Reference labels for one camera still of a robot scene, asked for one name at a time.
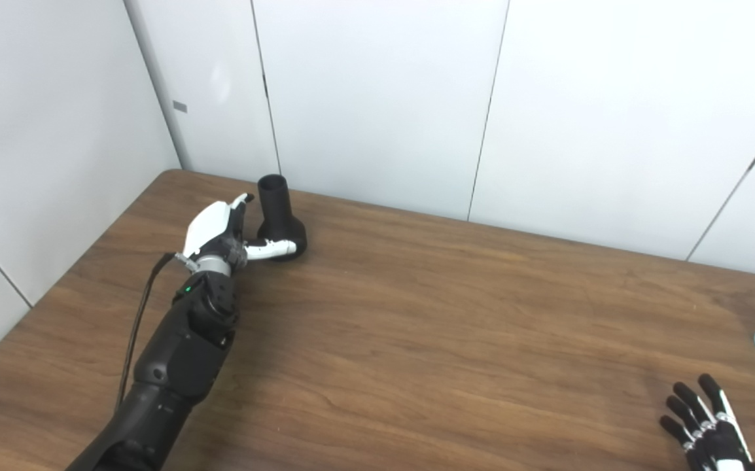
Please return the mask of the black and white left hand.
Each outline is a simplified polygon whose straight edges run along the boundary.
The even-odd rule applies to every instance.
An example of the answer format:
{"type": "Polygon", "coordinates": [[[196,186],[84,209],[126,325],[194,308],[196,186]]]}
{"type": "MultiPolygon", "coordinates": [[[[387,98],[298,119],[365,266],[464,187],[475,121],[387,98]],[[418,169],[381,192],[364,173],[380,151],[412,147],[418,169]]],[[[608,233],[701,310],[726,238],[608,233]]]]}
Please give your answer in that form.
{"type": "Polygon", "coordinates": [[[291,239],[244,239],[243,224],[252,194],[234,201],[215,201],[202,209],[187,227],[185,245],[175,257],[191,272],[233,275],[253,260],[282,260],[297,253],[291,239]]]}

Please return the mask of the black and white right hand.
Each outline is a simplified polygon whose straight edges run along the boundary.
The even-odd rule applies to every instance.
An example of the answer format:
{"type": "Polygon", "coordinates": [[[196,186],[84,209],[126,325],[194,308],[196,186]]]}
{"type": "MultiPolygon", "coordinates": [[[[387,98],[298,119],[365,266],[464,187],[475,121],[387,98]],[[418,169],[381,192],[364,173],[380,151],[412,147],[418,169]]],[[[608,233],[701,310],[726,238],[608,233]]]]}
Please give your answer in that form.
{"type": "Polygon", "coordinates": [[[673,414],[662,415],[659,426],[680,445],[690,470],[755,470],[724,388],[709,374],[701,374],[697,384],[704,397],[684,382],[673,384],[665,399],[673,414]]]}

